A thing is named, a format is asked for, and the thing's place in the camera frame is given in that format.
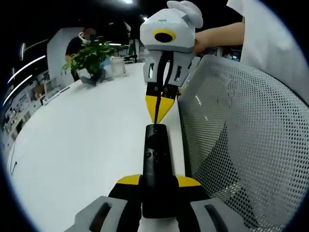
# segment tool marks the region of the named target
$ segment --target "black ceiling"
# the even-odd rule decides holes
[[[10,1],[4,19],[6,70],[1,75],[2,90],[15,71],[32,60],[46,55],[48,41],[28,49],[24,60],[20,60],[22,43],[29,47],[37,42],[51,39],[64,27],[93,27],[97,34],[115,43],[127,44],[124,21],[131,27],[131,37],[139,38],[139,28],[143,16],[150,17],[166,8],[166,0],[52,0],[52,1]],[[202,29],[227,25],[241,20],[241,16],[226,6],[227,0],[192,0],[202,11],[204,26]],[[29,73],[34,76],[47,70],[47,61],[43,59],[31,65],[27,71],[16,76],[12,84],[17,85]]]

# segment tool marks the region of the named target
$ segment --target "potted plant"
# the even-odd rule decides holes
[[[63,65],[62,70],[70,67],[73,71],[86,69],[91,79],[98,81],[102,68],[100,67],[108,55],[113,53],[113,46],[103,40],[94,40],[89,44],[84,44],[83,48],[77,53],[70,56],[69,61]]]

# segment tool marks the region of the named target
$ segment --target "yellow circle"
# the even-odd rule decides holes
[[[176,39],[175,33],[173,31],[171,31],[171,30],[168,30],[168,29],[157,29],[157,30],[154,31],[154,36],[156,34],[158,34],[158,33],[165,33],[165,34],[170,35],[172,37],[172,39],[173,39],[172,41],[174,41]]]

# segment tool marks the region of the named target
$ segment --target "white table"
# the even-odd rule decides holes
[[[40,231],[60,232],[118,179],[141,174],[146,107],[143,63],[126,65],[127,77],[86,87],[80,81],[41,107],[17,137],[12,179],[16,194]],[[184,175],[177,103],[163,119],[175,173]]]

